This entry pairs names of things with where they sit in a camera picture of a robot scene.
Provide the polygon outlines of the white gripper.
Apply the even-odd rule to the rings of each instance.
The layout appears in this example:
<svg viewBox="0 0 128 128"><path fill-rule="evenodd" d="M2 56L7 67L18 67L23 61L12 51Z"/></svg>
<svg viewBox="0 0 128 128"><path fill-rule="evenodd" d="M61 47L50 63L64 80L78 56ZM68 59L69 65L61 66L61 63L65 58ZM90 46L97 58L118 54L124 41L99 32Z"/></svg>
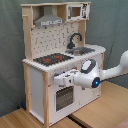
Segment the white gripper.
<svg viewBox="0 0 128 128"><path fill-rule="evenodd" d="M54 82L61 86L72 86L73 85L73 73L63 73L54 78Z"/></svg>

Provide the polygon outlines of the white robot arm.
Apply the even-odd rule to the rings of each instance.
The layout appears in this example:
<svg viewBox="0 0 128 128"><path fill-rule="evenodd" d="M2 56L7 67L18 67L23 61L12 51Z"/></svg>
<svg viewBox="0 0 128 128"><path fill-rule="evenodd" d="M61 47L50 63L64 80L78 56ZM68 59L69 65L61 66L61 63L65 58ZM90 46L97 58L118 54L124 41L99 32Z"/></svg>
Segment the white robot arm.
<svg viewBox="0 0 128 128"><path fill-rule="evenodd" d="M94 59L84 62L81 70L72 69L54 78L54 82L62 86L81 86L84 88L97 88L106 79L117 77L128 73L128 50L125 51L118 66L107 70L98 68Z"/></svg>

